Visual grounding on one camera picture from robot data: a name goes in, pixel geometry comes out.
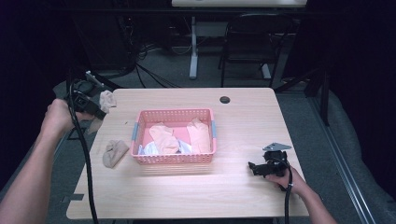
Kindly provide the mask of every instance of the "gray carpet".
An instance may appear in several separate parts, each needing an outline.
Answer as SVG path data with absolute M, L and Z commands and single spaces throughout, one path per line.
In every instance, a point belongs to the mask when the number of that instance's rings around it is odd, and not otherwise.
M 282 66 L 287 59 L 288 49 L 284 50 L 281 56 L 281 64 L 276 74 L 275 86 L 282 84 L 280 74 Z M 161 49 L 150 51 L 144 60 L 139 63 L 148 70 L 156 73 L 167 80 L 176 83 L 180 87 L 219 87 L 220 70 L 217 69 L 219 62 L 219 48 L 202 46 L 199 51 L 198 78 L 189 79 L 190 53 L 175 54 Z M 239 67 L 241 72 L 250 73 L 251 69 Z M 101 74 L 111 75 L 113 72 L 106 71 Z M 140 71 L 142 80 L 147 88 L 161 88 L 153 79 Z M 112 78 L 117 84 L 127 88 L 143 88 L 139 82 L 136 71 L 124 77 Z M 237 84 L 250 86 L 252 83 Z M 339 223 L 361 223 L 356 208 L 351 201 L 344 181 L 337 170 L 334 158 L 331 153 L 325 133 L 317 119 L 312 101 L 307 99 L 302 90 L 305 84 L 300 83 L 287 92 L 276 95 L 282 110 L 284 119 L 288 126 L 291 140 L 295 146 L 300 164 L 304 170 L 307 183 L 319 193 L 329 211 Z M 60 83 L 54 88 L 58 96 L 64 96 L 65 85 Z M 348 167 L 361 188 L 361 193 L 366 199 L 376 223 L 396 222 L 396 203 L 386 192 L 384 192 L 373 180 L 370 172 L 364 166 L 360 156 L 360 146 L 356 134 L 351 126 L 347 115 L 340 105 L 336 96 L 331 94 L 329 104 L 330 129 L 346 158 Z M 94 134 L 87 135 L 87 142 L 90 146 L 94 140 Z M 74 192 L 79 175 L 84 166 L 83 152 L 78 140 L 64 140 L 59 147 L 56 161 L 53 168 L 53 178 L 51 187 L 51 197 L 49 215 L 47 223 L 92 223 L 90 220 L 70 220 L 65 212 L 69 205 L 70 197 Z M 276 220 L 265 220 L 259 218 L 242 219 L 181 219 L 181 220 L 101 220 L 101 223 L 219 223 L 219 224 L 255 224 L 255 223 L 276 223 Z M 292 217 L 290 223 L 309 223 L 307 217 Z

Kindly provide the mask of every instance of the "table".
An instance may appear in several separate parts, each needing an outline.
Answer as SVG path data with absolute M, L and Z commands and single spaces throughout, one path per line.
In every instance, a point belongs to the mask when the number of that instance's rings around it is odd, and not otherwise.
M 172 7 L 305 7 L 307 0 L 172 0 Z M 205 36 L 223 36 L 225 32 L 226 22 L 210 24 L 204 22 L 204 27 L 208 27 L 209 32 L 217 30 L 213 35 Z M 198 67 L 198 50 L 196 37 L 199 33 L 196 31 L 199 24 L 195 21 L 195 17 L 191 19 L 191 65 L 190 65 L 190 79 L 197 78 Z M 201 34 L 207 32 L 201 28 Z M 268 67 L 265 65 L 262 71 L 265 77 L 269 75 Z
M 99 218 L 283 217 L 285 192 L 253 175 L 248 161 L 263 164 L 262 148 L 278 142 L 292 146 L 276 96 L 271 89 L 130 89 L 116 90 L 90 152 L 93 195 Z M 219 98 L 227 96 L 230 103 Z M 217 151 L 210 163 L 139 165 L 127 152 L 113 168 L 102 164 L 110 140 L 131 143 L 138 112 L 143 109 L 212 108 Z M 290 164 L 304 177 L 294 148 Z M 81 173 L 67 216 L 92 218 L 86 170 Z M 308 216 L 292 194 L 290 215 Z

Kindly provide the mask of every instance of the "hand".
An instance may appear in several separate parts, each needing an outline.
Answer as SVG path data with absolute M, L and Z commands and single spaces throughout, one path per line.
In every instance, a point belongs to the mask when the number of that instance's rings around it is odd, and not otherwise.
M 309 188 L 309 186 L 305 183 L 303 178 L 300 176 L 300 174 L 297 172 L 296 169 L 293 167 L 290 167 L 293 179 L 292 179 L 292 184 L 293 187 L 291 188 L 291 192 L 296 193 L 296 194 L 301 194 L 306 188 Z M 287 188 L 289 184 L 289 169 L 285 170 L 285 175 L 284 176 L 276 176 L 276 175 L 267 175 L 265 179 L 277 183 L 278 185 L 281 185 L 283 188 Z
M 78 120 L 93 119 L 94 115 L 76 113 Z M 41 124 L 43 135 L 62 136 L 74 127 L 66 101 L 55 99 L 48 106 L 46 116 Z

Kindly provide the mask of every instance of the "human arm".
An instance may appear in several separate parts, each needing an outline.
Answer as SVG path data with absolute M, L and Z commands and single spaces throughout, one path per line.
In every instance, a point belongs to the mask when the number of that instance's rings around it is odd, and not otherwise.
M 78 113 L 78 119 L 92 119 L 92 116 Z M 72 128 L 67 103 L 54 100 L 44 117 L 32 154 L 0 204 L 0 223 L 45 223 L 54 150 L 64 133 Z
M 324 206 L 320 197 L 305 183 L 305 181 L 301 178 L 299 173 L 293 167 L 290 168 L 293 176 L 293 186 L 291 188 L 291 192 L 298 194 L 303 199 L 305 207 L 308 210 L 311 222 L 313 224 L 337 223 L 332 215 L 329 213 L 327 208 Z M 289 170 L 285 171 L 284 176 L 279 177 L 276 175 L 267 175 L 265 179 L 286 188 L 289 184 Z

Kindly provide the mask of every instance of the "plastic basket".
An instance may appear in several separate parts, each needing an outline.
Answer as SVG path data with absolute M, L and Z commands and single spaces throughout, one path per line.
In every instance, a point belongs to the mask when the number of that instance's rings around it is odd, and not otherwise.
M 202 123 L 208 125 L 210 141 L 210 153 L 200 154 L 159 154 L 138 155 L 139 146 L 143 147 L 153 141 L 149 129 L 159 122 L 174 130 L 177 139 L 190 143 L 187 124 L 198 118 Z M 134 124 L 132 136 L 131 154 L 140 164 L 166 164 L 166 163 L 189 163 L 189 162 L 211 162 L 216 152 L 216 125 L 213 112 L 208 108 L 198 109 L 164 109 L 164 110 L 142 110 Z

